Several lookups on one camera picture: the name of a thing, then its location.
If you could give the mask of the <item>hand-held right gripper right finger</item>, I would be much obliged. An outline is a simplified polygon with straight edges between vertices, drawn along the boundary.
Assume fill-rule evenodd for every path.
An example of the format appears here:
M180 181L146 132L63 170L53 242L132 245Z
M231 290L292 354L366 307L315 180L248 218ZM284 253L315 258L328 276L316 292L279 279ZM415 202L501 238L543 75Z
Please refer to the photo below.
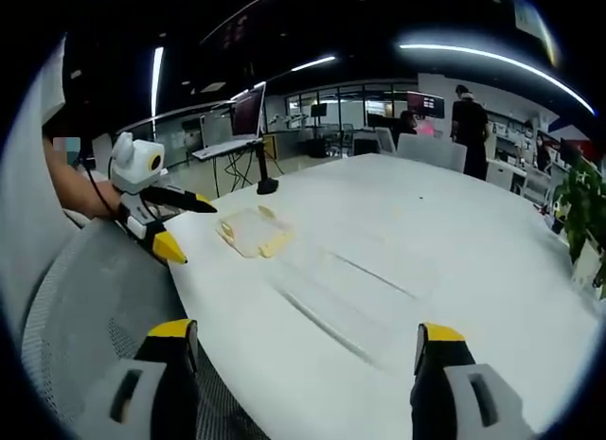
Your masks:
M533 439L523 402L465 338L448 326L421 323L410 393L414 439Z

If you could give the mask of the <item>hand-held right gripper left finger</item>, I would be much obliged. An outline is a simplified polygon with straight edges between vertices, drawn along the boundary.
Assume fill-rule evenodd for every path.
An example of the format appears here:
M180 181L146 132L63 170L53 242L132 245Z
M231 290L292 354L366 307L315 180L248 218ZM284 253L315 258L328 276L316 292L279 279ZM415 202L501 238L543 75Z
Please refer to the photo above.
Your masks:
M155 326L132 359L115 363L91 389L80 439L194 439L199 403L197 322Z

